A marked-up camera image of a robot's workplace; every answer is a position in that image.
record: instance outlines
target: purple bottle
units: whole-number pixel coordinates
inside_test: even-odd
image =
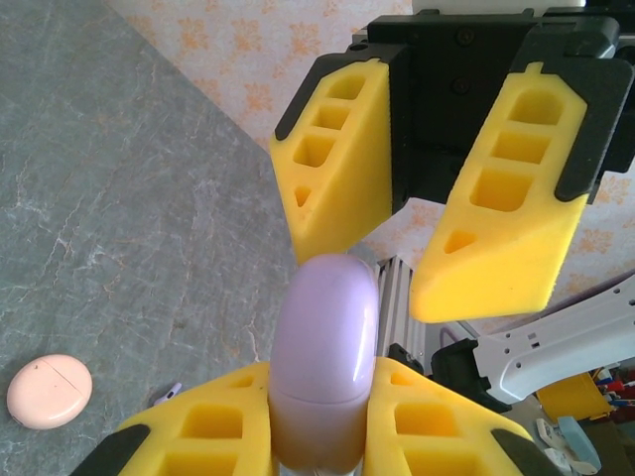
[[[363,456],[379,293],[349,255],[306,262],[289,285],[271,356],[274,452],[286,467],[347,474]]]

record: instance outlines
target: gray marble floor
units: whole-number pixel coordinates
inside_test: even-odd
[[[68,474],[167,385],[267,359],[294,267],[266,153],[124,20],[0,1],[1,475]],[[6,389],[49,353],[93,396],[24,429]]]

